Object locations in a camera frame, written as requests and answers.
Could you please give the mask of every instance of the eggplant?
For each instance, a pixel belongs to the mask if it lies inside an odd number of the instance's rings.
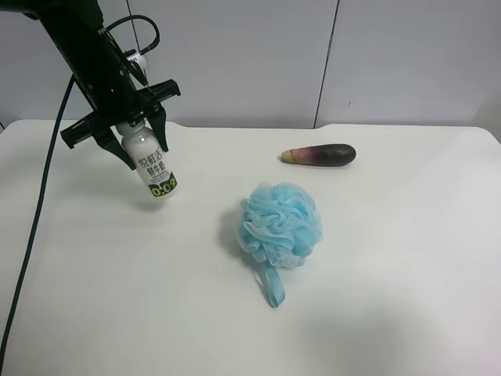
[[[352,162],[357,153],[353,146],[343,143],[308,146],[284,151],[280,156],[283,163],[321,167],[342,167]]]

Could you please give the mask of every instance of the white tabletop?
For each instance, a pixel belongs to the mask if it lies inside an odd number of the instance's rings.
[[[52,121],[0,136],[0,324]],[[3,376],[499,375],[501,145],[479,128],[168,124],[163,207],[90,139],[59,138]],[[346,168],[284,165],[349,143]],[[232,234],[261,182],[303,186],[325,240],[263,298]]]

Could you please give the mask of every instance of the white bottle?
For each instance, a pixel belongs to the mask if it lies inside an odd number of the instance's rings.
[[[153,131],[141,121],[135,127],[128,123],[117,125],[123,136],[122,146],[134,161],[143,183],[155,198],[169,198],[175,194],[178,182],[166,165],[165,153]]]

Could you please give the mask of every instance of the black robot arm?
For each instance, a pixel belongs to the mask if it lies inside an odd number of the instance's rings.
[[[181,95],[178,85],[168,80],[139,91],[135,88],[130,74],[143,85],[147,80],[103,27],[96,0],[0,0],[0,10],[40,20],[94,110],[61,132],[70,148],[92,136],[104,150],[134,169],[110,127],[123,122],[134,126],[147,118],[162,149],[168,151],[166,115],[160,102]]]

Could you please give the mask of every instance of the wire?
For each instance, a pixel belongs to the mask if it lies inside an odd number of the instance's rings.
[[[146,16],[142,16],[140,14],[133,14],[131,16],[126,16],[124,18],[120,18],[119,20],[116,20],[110,26],[106,27],[106,31],[112,31],[118,25],[122,25],[122,24],[124,24],[128,21],[132,21],[132,20],[144,20],[148,24],[150,24],[153,27],[153,29],[155,30],[155,39],[153,40],[153,42],[151,42],[147,47],[145,47],[144,49],[139,51],[139,53],[141,55],[144,55],[145,53],[147,53],[147,52],[151,51],[152,49],[154,49],[155,47],[157,47],[160,43],[160,30],[158,30],[157,24],[154,23],[151,18],[146,17]]]
[[[118,55],[121,63],[124,64],[124,67],[127,69],[127,71],[129,71],[141,85],[148,85],[148,80],[146,79],[146,76],[142,74],[139,65],[134,61],[129,61],[129,59],[125,57],[117,41],[115,41],[115,38],[113,38],[113,35],[111,35],[109,31],[106,31],[106,36],[109,38],[111,46],[114,48],[115,53]]]
[[[127,3],[128,15],[132,16],[131,5],[128,2],[128,0],[125,0],[125,2]],[[134,33],[135,45],[137,46],[138,51],[140,51],[141,47],[139,47],[138,33],[135,32],[134,20],[131,20],[131,24],[132,24],[132,32]]]
[[[21,271],[19,277],[17,278],[16,290],[14,291],[13,302],[10,306],[9,317],[7,318],[7,324],[5,324],[5,331],[2,337],[2,347],[0,348],[0,374],[2,374],[3,362],[5,359],[5,351],[7,350],[7,341],[9,340],[10,329],[13,325],[14,315],[16,314],[17,303],[19,301],[21,288],[23,287],[24,276],[26,275],[28,263],[30,261],[31,249],[33,248],[34,237],[37,233],[38,220],[40,219],[41,207],[44,203],[45,187],[47,186],[47,178],[49,177],[50,163],[52,161],[52,155],[54,154],[54,146],[56,145],[57,133],[59,131],[59,126],[61,124],[61,119],[63,118],[64,108],[68,103],[68,98],[70,98],[71,88],[75,82],[75,77],[72,75],[70,82],[64,93],[63,102],[57,113],[56,123],[54,124],[54,129],[52,130],[52,137],[50,139],[49,150],[47,151],[47,158],[45,159],[44,171],[41,175],[40,184],[40,194],[38,195],[37,208],[34,213],[33,223],[31,224],[30,238],[28,239],[28,245],[26,247],[26,253],[24,254],[23,265],[21,266]]]
[[[339,12],[339,5],[341,0],[337,0],[336,12],[334,13],[334,20],[332,22],[332,31],[330,32],[329,46],[327,47],[327,58],[326,64],[323,67],[322,84],[320,85],[319,102],[316,104],[315,120],[313,121],[313,129],[316,129],[316,121],[319,118],[320,103],[322,102],[323,85],[326,82],[327,68],[329,67],[329,58],[332,51],[332,45],[334,40],[334,31],[336,30],[337,13]]]

